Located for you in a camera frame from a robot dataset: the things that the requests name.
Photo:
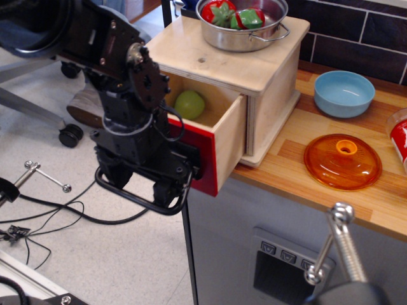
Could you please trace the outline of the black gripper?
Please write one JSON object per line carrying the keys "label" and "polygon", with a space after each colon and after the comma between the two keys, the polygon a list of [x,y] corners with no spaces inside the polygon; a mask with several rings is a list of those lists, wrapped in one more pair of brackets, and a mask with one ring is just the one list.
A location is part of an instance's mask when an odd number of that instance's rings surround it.
{"label": "black gripper", "polygon": [[179,140],[182,129],[171,137],[169,129],[155,125],[133,133],[113,134],[94,130],[100,167],[100,186],[123,189],[134,173],[156,182],[153,203],[160,208],[182,208],[185,204],[185,186],[193,177],[188,147]]}

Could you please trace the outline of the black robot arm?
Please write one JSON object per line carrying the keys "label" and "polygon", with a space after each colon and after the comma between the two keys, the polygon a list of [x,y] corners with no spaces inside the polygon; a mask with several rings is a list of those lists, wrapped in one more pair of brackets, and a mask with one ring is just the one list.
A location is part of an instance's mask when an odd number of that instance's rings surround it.
{"label": "black robot arm", "polygon": [[81,67],[104,108],[92,134],[97,183],[160,214],[182,210],[197,171],[194,149],[169,135],[169,79],[138,30],[91,1],[2,1],[1,46]]}

